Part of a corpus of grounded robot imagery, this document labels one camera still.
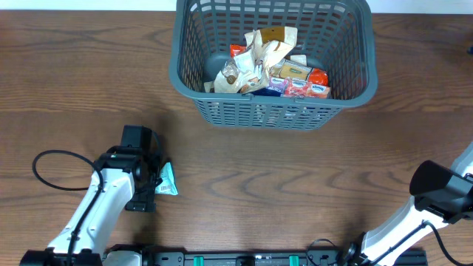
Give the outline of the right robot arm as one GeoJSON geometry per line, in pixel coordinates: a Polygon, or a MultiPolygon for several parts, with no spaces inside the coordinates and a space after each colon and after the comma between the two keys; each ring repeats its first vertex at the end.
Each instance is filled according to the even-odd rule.
{"type": "Polygon", "coordinates": [[[387,221],[363,233],[351,244],[348,265],[394,265],[401,254],[433,233],[444,256],[454,265],[438,230],[472,219],[472,146],[446,168],[431,160],[422,162],[409,184],[410,197],[387,221]]]}

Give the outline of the teal snack packet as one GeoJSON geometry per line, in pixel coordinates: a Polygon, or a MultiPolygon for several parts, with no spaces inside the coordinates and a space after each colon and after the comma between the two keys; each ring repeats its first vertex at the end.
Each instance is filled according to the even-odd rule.
{"type": "Polygon", "coordinates": [[[177,196],[179,194],[174,178],[174,170],[171,162],[167,162],[160,170],[159,178],[161,183],[156,186],[156,194],[166,194],[177,196]]]}

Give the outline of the beige snack bag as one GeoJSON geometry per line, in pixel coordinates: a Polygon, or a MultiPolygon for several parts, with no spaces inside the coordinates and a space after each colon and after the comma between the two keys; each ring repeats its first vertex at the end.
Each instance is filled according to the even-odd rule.
{"type": "Polygon", "coordinates": [[[307,56],[306,55],[289,55],[288,59],[295,63],[307,66],[307,56]]]}
{"type": "Polygon", "coordinates": [[[240,92],[247,94],[265,88],[269,84],[270,70],[278,64],[295,46],[296,27],[266,27],[245,34],[246,48],[251,53],[253,69],[243,79],[240,92]]]}
{"type": "Polygon", "coordinates": [[[262,63],[256,60],[252,49],[234,52],[217,73],[214,81],[204,83],[206,92],[247,94],[263,89],[267,79],[263,75],[262,63]]]}

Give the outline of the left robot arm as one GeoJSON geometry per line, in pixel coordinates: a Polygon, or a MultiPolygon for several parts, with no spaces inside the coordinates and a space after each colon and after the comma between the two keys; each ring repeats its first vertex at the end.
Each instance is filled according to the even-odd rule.
{"type": "Polygon", "coordinates": [[[78,158],[92,167],[89,187],[72,218],[45,250],[28,250],[20,265],[104,265],[106,243],[122,210],[150,212],[155,209],[155,188],[161,153],[145,148],[113,146],[95,162],[64,150],[47,150],[36,155],[33,174],[41,183],[62,191],[78,191],[47,182],[37,170],[38,161],[50,154],[78,158]]]}

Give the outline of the blue Kleenex tissue pack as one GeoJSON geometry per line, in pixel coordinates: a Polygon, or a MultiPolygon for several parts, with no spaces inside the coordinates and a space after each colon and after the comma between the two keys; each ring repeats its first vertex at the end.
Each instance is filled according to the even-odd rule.
{"type": "Polygon", "coordinates": [[[253,95],[286,98],[327,98],[330,87],[292,78],[271,77],[267,87],[252,92],[253,95]]]}

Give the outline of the red spaghetti packet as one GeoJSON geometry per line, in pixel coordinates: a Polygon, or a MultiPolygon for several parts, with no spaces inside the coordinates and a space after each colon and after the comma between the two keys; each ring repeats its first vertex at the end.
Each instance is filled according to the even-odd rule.
{"type": "MultiPolygon", "coordinates": [[[[241,45],[232,44],[230,46],[231,57],[234,56],[234,52],[246,51],[247,48],[241,45]]],[[[285,56],[278,64],[274,65],[270,70],[270,78],[292,78],[303,81],[309,81],[311,83],[319,85],[328,85],[327,73],[323,70],[313,68],[310,66],[303,66],[301,64],[290,61],[285,56]]]]}

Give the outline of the grey plastic basket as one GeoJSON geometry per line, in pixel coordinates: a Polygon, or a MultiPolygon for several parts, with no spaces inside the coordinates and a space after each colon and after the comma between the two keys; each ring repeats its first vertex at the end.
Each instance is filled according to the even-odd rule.
{"type": "Polygon", "coordinates": [[[312,130],[378,88],[372,13],[365,0],[177,0],[169,77],[215,126],[312,130]],[[293,53],[328,74],[325,99],[207,93],[232,44],[264,27],[298,30],[293,53]]]}

